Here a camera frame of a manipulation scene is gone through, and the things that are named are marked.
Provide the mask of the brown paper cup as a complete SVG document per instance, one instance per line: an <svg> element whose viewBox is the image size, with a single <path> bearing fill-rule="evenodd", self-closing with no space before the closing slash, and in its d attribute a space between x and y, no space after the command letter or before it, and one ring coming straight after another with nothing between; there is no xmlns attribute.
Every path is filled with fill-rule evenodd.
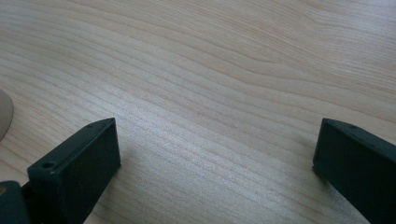
<svg viewBox="0 0 396 224"><path fill-rule="evenodd" d="M13 119L13 103L9 95L0 89L0 142L7 134Z"/></svg>

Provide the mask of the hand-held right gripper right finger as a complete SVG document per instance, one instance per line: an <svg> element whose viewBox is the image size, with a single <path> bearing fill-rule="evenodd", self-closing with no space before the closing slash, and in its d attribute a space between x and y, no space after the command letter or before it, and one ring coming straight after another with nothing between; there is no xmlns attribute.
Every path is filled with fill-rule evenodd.
<svg viewBox="0 0 396 224"><path fill-rule="evenodd" d="M396 224L396 146L335 119L321 122L313 170L371 224Z"/></svg>

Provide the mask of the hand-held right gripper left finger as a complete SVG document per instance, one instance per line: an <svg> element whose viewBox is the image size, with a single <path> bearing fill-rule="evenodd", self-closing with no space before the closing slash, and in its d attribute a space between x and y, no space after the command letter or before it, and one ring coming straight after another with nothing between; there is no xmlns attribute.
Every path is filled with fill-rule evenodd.
<svg viewBox="0 0 396 224"><path fill-rule="evenodd" d="M82 224L119 168L116 120L83 127L27 169L34 224Z"/></svg>

